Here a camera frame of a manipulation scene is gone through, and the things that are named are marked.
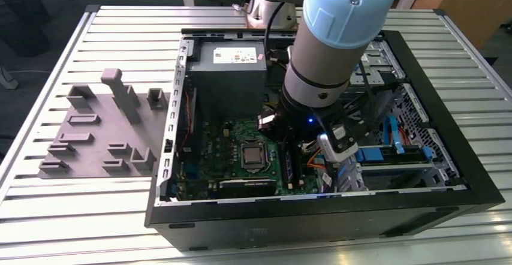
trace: green motherboard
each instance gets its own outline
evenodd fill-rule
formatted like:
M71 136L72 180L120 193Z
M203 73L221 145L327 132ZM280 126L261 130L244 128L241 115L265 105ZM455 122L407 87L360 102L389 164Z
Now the green motherboard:
M263 148L261 168L257 170L244 167L244 146ZM275 195L297 195L317 193L317 178L312 168L303 164L301 184L293 186L283 183L281 165L279 159L279 144L263 136L253 120L235 120L227 122L205 122L203 124L201 158L199 162L187 161L183 171L188 177L185 181L187 199L208 199L208 186L212 180L255 178L271 179L277 182Z

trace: red wire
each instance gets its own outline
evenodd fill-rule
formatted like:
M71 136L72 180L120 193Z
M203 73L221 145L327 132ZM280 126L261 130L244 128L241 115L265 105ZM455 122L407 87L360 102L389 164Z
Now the red wire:
M187 134L185 134L185 139L183 139L181 147L177 150L177 152L181 152L187 139L189 138L189 133L191 133L189 93L187 91L185 91L185 97L187 97Z

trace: white label sticker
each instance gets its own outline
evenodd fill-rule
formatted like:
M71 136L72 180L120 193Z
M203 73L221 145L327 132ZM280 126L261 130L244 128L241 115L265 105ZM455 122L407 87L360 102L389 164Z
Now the white label sticker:
M331 184L333 183L333 179L331 178L329 175L327 175L325 172L324 172L324 174L321 176L321 180L324 180L324 182L328 184L328 186L331 186Z
M217 47L213 50L215 64L256 62L256 47Z

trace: motherboard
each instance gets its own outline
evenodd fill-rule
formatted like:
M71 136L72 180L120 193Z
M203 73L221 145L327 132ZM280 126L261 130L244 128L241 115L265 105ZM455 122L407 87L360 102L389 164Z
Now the motherboard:
M200 159L183 162L185 200L233 198L244 194L240 188L265 195L319 192L317 174L313 168L307 168L309 156L299 157L303 174L295 185L283 176L295 172L283 170L281 162L287 160L279 144L259 133L255 120L204 122L201 145Z

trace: black cable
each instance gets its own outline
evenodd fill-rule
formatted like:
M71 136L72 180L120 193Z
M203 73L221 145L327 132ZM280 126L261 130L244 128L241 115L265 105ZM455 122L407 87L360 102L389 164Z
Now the black cable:
M275 11L273 11L273 13L272 13L271 19L269 19L269 24L267 24L267 29L265 29L265 39L263 40L263 46L264 46L264 48L265 48L265 52L267 52L267 53L271 52L269 47L268 47L268 43L269 43L269 35L271 35L271 28L272 28L273 19L275 19L275 17L277 16L277 13L279 13L279 11L281 10L281 8L283 8L284 5L285 5L284 2L281 2L281 3L277 5L277 7L276 7L276 9L275 9Z

